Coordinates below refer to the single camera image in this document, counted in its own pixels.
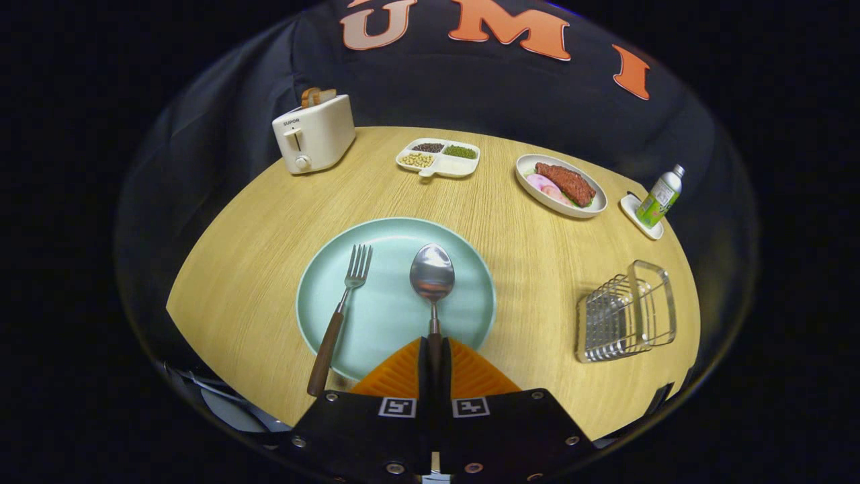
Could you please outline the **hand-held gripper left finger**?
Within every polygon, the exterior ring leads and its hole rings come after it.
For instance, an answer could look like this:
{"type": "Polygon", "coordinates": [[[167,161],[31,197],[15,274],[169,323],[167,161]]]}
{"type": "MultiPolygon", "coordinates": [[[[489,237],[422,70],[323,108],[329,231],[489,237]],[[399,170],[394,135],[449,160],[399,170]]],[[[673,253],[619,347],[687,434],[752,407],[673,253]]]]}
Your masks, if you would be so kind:
{"type": "Polygon", "coordinates": [[[432,469],[427,340],[410,356],[415,396],[325,391],[292,431],[277,433],[275,458],[326,483],[419,483],[432,469]]]}

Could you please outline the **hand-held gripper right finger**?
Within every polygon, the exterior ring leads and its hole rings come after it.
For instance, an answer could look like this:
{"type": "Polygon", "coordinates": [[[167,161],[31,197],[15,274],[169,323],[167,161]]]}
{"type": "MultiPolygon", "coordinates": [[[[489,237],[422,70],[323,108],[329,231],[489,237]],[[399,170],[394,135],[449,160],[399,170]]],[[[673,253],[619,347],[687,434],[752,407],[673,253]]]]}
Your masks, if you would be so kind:
{"type": "Polygon", "coordinates": [[[544,483],[598,452],[545,388],[518,389],[475,350],[442,349],[440,471],[454,483],[544,483]]]}

